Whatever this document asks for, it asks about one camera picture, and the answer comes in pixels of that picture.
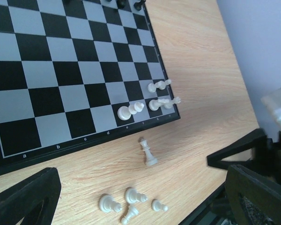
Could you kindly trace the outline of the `white rook piece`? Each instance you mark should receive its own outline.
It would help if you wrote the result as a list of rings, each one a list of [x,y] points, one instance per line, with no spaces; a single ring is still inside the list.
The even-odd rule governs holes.
[[[171,109],[174,105],[181,103],[180,97],[175,97],[164,105],[164,108]]]

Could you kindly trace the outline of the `white pawn piece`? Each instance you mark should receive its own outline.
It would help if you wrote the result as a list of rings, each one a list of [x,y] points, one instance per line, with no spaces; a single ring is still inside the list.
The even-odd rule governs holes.
[[[172,82],[171,79],[165,80],[165,81],[158,81],[156,83],[150,83],[148,85],[148,91],[153,93],[156,92],[157,89],[164,90],[166,86],[170,85]]]

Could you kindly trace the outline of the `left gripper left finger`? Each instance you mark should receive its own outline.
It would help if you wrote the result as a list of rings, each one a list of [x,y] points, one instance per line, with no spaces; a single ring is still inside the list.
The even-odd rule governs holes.
[[[0,225],[50,225],[60,193],[56,168],[31,175],[0,193]]]

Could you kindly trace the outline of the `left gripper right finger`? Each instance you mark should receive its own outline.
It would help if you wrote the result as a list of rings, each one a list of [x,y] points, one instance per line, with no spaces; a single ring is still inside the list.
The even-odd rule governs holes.
[[[248,200],[275,224],[281,225],[281,185],[242,165],[232,165],[228,168],[225,189],[237,224],[253,224],[245,208]]]

